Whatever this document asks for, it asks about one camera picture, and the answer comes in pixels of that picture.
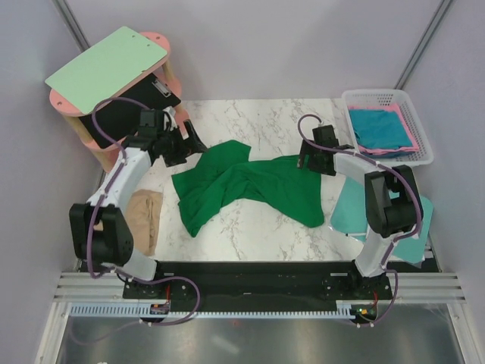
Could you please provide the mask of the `green t shirt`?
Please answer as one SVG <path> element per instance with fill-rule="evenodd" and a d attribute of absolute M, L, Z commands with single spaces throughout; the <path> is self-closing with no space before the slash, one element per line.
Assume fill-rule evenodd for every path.
<path fill-rule="evenodd" d="M 251 161 L 250 151 L 229 140 L 204 152 L 194 168 L 172 176 L 181 221 L 191 237 L 238 199 L 266 203 L 307 228 L 324 223 L 318 173 L 297 168 L 297 155 Z"/>

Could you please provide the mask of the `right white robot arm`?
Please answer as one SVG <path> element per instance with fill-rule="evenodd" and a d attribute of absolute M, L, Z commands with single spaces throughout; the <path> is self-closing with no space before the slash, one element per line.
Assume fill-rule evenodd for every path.
<path fill-rule="evenodd" d="M 297 167 L 320 174 L 343 174 L 365 189 L 369 227 L 364 248 L 354 261 L 358 272 L 347 279 L 348 292 L 365 298 L 374 290 L 399 240 L 421 232 L 423 209 L 411 167 L 382 165 L 350 149 L 328 148 L 304 140 Z"/>

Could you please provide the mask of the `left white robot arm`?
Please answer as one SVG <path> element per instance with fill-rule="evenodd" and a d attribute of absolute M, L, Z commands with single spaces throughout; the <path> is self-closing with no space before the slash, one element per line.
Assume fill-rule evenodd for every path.
<path fill-rule="evenodd" d="M 207 150 L 191 120 L 186 119 L 183 126 L 186 137 L 179 127 L 155 115 L 142 119 L 137 134 L 122 142 L 107 180 L 84 204 L 75 203 L 69 211 L 76 257 L 89 269 L 101 265 L 140 280 L 140 290 L 150 298 L 164 294 L 166 280 L 156 273 L 157 262 L 135 247 L 124 213 L 136 186 L 157 159 L 172 167 Z"/>

